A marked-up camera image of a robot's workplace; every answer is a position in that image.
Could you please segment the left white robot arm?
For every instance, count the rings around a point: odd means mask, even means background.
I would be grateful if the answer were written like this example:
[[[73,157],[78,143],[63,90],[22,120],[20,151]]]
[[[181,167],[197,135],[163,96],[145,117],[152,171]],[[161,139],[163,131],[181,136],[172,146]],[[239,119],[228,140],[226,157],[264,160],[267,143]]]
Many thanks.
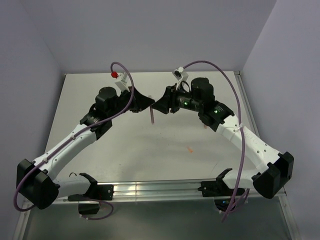
[[[142,112],[154,103],[152,98],[142,95],[132,86],[120,95],[112,87],[101,88],[88,113],[64,140],[36,159],[24,159],[18,164],[14,207],[23,211],[17,203],[18,194],[40,210],[62,197],[78,201],[98,199],[98,182],[89,174],[80,173],[67,180],[58,180],[58,174],[76,155],[112,127],[112,119],[126,111]]]

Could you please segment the red highlighter pen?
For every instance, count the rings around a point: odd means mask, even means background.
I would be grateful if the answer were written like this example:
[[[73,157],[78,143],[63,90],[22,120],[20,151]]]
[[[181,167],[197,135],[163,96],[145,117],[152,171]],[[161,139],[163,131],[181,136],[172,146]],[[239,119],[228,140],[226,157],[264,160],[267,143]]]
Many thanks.
[[[154,117],[153,108],[152,108],[151,106],[149,107],[149,111],[150,111],[150,121],[151,121],[151,124],[154,125],[154,124],[155,124],[155,117]]]

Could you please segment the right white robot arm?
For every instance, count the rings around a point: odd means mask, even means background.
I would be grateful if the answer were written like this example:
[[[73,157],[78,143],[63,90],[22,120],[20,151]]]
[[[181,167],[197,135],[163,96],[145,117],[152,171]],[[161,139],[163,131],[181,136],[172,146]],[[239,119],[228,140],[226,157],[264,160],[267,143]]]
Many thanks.
[[[197,112],[204,125],[234,144],[254,164],[253,170],[242,173],[232,168],[220,173],[213,186],[218,196],[232,195],[238,188],[237,195],[243,194],[245,189],[254,189],[264,198],[272,199],[291,179],[294,157],[287,151],[279,152],[242,126],[234,112],[215,99],[214,87],[207,78],[193,79],[190,92],[177,89],[175,85],[167,86],[152,108],[163,114],[180,109]]]

